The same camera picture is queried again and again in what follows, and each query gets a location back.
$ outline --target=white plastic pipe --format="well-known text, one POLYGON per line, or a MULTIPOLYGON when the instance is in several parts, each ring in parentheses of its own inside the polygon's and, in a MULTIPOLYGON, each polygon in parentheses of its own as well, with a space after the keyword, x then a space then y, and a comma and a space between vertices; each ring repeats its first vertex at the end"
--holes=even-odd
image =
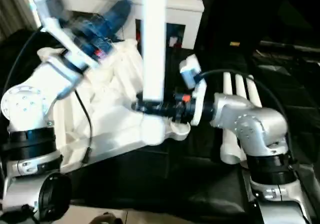
MULTIPOLYGON (((163 101, 166 56, 166 0, 143 0, 143 99, 163 101)), ((141 137, 147 145, 164 141, 165 125, 157 116, 144 115, 141 137)))
MULTIPOLYGON (((245 82, 244 82, 244 79, 243 79, 243 77, 241 76, 241 75, 238 75, 238 74, 236 74, 235 75, 235 90, 236 90, 236 95, 239 95, 239 96, 241 96, 241 97, 244 97, 244 98, 246 98, 247 99, 247 94, 246 94, 246 88, 245 88, 245 82)), ((245 152, 243 151, 243 149, 242 148, 240 148, 239 147, 239 149, 240 149, 240 161, 244 161, 244 160, 246 160, 247 158, 246 158, 246 154, 245 154, 245 152)))
POLYGON ((236 95, 239 95, 241 97, 247 98, 247 94, 246 94, 246 88, 245 88, 245 84, 244 84, 244 79, 242 78, 241 75, 235 75, 235 88, 236 88, 236 95))
MULTIPOLYGON (((232 95, 232 82, 231 82, 231 74, 224 73, 223 74, 223 93, 227 95, 232 95)), ((222 145, 220 147, 220 159, 230 165, 238 164, 243 159, 243 151, 238 146, 238 140, 236 135, 227 129, 224 129, 223 132, 222 145)))
POLYGON ((262 107, 260 96, 259 96, 257 87, 255 86, 256 84, 250 79, 246 79, 246 83, 247 83, 246 85, 247 85, 247 88, 248 88, 250 101, 254 105, 256 105, 258 107, 262 107))

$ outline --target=floor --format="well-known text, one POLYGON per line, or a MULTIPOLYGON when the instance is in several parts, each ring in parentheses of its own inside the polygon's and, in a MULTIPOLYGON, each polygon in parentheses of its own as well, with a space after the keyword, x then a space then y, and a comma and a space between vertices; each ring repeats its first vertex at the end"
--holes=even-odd
POLYGON ((91 208, 74 205, 71 205, 63 218, 55 221, 54 224, 89 224, 96 216, 105 212, 113 213, 117 218, 121 218, 123 224, 192 224, 190 221, 168 214, 157 214, 135 210, 91 208))

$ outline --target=white tube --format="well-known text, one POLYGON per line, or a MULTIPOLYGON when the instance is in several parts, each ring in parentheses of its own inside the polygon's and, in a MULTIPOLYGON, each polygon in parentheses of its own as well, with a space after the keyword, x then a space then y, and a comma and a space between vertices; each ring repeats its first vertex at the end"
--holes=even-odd
MULTIPOLYGON (((227 95, 232 95, 232 82, 231 82, 231 74, 225 72, 223 74, 223 93, 227 95)), ((220 147, 220 159, 230 165, 238 164, 242 161, 245 156, 243 151, 238 146, 238 140, 236 135, 227 129, 224 129, 222 132, 222 145, 220 147)))
MULTIPOLYGON (((166 57, 166 0, 143 0, 143 99, 163 101, 166 57)), ((164 141, 161 117, 144 115, 141 137, 147 145, 164 141)))
POLYGON ((247 98, 247 94, 246 94, 246 88, 245 88, 245 84, 244 84, 244 79, 242 78, 241 75, 235 75, 235 87, 236 87, 236 95, 239 95, 241 97, 247 98))
POLYGON ((256 84, 250 80, 250 79, 246 79, 246 85, 248 87, 248 93, 249 93, 249 99, 250 101, 258 106, 258 107, 262 107, 262 104, 261 104, 261 100, 260 100, 260 97, 259 97, 259 93, 258 93, 258 90, 257 90, 257 87, 255 86, 256 84))
POLYGON ((223 73, 223 83, 223 93, 226 95, 232 95, 231 74, 229 72, 223 73))

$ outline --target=black cable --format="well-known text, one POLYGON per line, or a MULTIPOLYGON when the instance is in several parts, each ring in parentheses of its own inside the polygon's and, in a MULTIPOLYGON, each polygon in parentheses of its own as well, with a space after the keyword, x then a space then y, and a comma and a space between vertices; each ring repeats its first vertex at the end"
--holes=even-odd
POLYGON ((38 221, 33 215, 31 216, 31 220, 34 222, 34 224, 40 224, 40 221, 38 221))
MULTIPOLYGON (((275 102, 276 106, 278 107, 280 113, 283 115, 283 117, 285 118, 286 122, 288 123, 288 118, 287 118, 287 115, 285 113, 285 108, 283 107, 282 103, 279 101, 279 99, 275 96, 275 94, 265 85, 263 84, 261 81, 259 80, 256 80, 254 78, 252 78, 251 76, 249 76, 248 74, 245 74, 241 71, 238 71, 238 70, 232 70, 232 69, 217 69, 217 70, 209 70, 209 71, 206 71, 206 72, 203 72, 203 73, 200 73, 198 75, 195 76, 195 79, 197 82, 199 82, 201 79, 205 78, 205 77, 208 77, 210 75, 213 75, 213 74, 220 74, 220 73, 224 73, 224 72, 230 72, 230 73, 233 73, 233 74, 238 74, 238 75, 241 75, 242 77, 246 78, 246 79, 249 79, 249 80, 252 80, 253 82, 255 82, 256 85, 258 85, 260 88, 262 88, 275 102)), ((294 158, 294 154, 293 154, 293 145, 292 145, 292 136, 291 136, 291 132, 290 132, 290 128, 289 128, 289 123, 288 123, 288 126, 287 126, 287 142, 288 142, 288 148, 290 150, 290 154, 291 154, 291 158, 293 161, 295 161, 295 158, 294 158)))
POLYGON ((20 59, 21 59, 21 56, 24 54, 24 52, 26 51, 27 49, 27 46, 31 43, 31 41, 37 36, 38 33, 40 33, 42 29, 42 26, 40 26, 35 32, 33 32, 30 37, 27 39, 27 41, 25 42, 25 44, 23 45, 22 49, 20 50, 18 56, 16 57, 16 60, 14 61, 14 63, 12 64, 11 66, 11 69, 8 73, 8 76, 6 78, 6 81, 5 81, 5 84, 4 84, 4 87, 3 87, 3 91, 2 91, 2 95, 1 97, 5 94, 5 92, 7 91, 7 88, 8 88, 8 85, 10 83, 10 79, 12 77, 12 74, 17 66, 17 64, 19 63, 20 59))
POLYGON ((89 127, 90 127, 90 137, 89 137, 89 143, 88 143, 88 147, 87 147, 87 149, 86 149, 86 152, 85 152, 85 154, 84 154, 84 156, 83 156, 83 159, 82 159, 82 161, 81 161, 81 163, 82 163, 82 165, 84 165, 84 164, 87 164, 88 163, 88 161, 89 161, 89 157, 90 157, 90 153, 91 153, 91 145, 92 145, 92 123, 91 123, 91 119, 90 119, 90 116, 89 116, 89 114, 88 114, 88 112, 87 112, 87 110, 86 110, 86 108, 85 108, 85 105, 83 104, 83 102, 82 102, 82 100, 81 100, 81 98, 80 98, 80 96, 79 96, 79 93, 78 93, 78 91, 75 89, 74 90, 74 93, 75 93, 75 96, 76 96, 76 98, 78 99, 78 101, 79 101, 79 103, 80 103, 80 105, 81 105, 81 108, 83 109, 83 111, 84 111, 84 114, 85 114, 85 116, 86 116, 86 118, 87 118, 87 120, 88 120, 88 123, 89 123, 89 127))

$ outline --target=curtain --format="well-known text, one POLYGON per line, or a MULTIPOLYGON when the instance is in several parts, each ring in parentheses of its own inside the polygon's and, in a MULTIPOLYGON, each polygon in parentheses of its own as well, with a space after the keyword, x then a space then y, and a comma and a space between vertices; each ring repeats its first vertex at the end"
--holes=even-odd
POLYGON ((32 26, 25 0, 0 0, 0 41, 19 29, 32 26))

